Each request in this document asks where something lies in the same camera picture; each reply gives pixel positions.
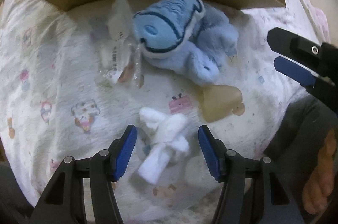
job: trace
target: clear plastic packaging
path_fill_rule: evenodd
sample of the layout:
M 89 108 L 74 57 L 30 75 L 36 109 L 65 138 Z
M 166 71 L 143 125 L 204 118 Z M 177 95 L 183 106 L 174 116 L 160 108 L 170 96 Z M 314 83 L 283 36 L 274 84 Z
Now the clear plastic packaging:
M 115 0 L 107 22 L 110 39 L 99 41 L 98 83 L 141 88 L 141 47 L 132 33 L 132 12 L 127 0 Z

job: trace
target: metal bolt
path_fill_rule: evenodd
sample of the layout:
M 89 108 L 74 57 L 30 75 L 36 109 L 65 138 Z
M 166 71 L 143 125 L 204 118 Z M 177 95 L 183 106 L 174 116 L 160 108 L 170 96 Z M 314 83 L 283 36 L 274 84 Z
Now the metal bolt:
M 312 47 L 312 53 L 317 55 L 318 54 L 318 48 L 316 46 Z
M 73 158 L 71 156 L 67 156 L 67 157 L 65 157 L 64 162 L 70 163 L 70 162 L 72 162 L 72 160 L 73 160 Z
M 226 151 L 226 154 L 227 154 L 228 156 L 235 156 L 235 155 L 236 155 L 236 152 L 235 152 L 234 150 L 227 150 L 227 151 Z
M 263 157 L 263 162 L 269 164 L 269 163 L 271 163 L 271 159 L 267 156 Z
M 108 153 L 109 153 L 108 150 L 101 150 L 101 151 L 100 151 L 100 155 L 101 155 L 101 156 L 106 156 L 106 155 L 108 155 Z

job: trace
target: light blue plush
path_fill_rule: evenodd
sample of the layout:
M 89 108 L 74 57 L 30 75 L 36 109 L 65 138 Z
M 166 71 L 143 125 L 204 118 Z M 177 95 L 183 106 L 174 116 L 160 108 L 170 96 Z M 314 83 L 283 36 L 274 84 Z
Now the light blue plush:
M 237 54 L 238 32 L 222 11 L 202 3 L 197 12 L 195 3 L 163 0 L 151 5 L 135 14 L 134 35 L 153 66 L 173 70 L 200 86 L 215 84 L 226 56 Z

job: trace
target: blue stuffed animal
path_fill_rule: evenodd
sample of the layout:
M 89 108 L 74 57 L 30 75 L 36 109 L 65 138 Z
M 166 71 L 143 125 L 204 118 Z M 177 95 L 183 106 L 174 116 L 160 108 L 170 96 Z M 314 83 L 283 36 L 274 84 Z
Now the blue stuffed animal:
M 147 62 L 200 86 L 213 84 L 238 33 L 227 16 L 201 0 L 162 0 L 134 15 L 133 32 Z

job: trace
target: plush toy eye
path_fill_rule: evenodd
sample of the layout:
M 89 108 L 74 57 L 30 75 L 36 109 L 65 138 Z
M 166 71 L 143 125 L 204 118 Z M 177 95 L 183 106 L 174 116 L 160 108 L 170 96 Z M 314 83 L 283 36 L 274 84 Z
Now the plush toy eye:
M 155 27 L 150 26 L 150 25 L 144 26 L 144 29 L 146 30 L 146 32 L 148 32 L 151 35 L 156 35 L 158 33 L 158 30 Z

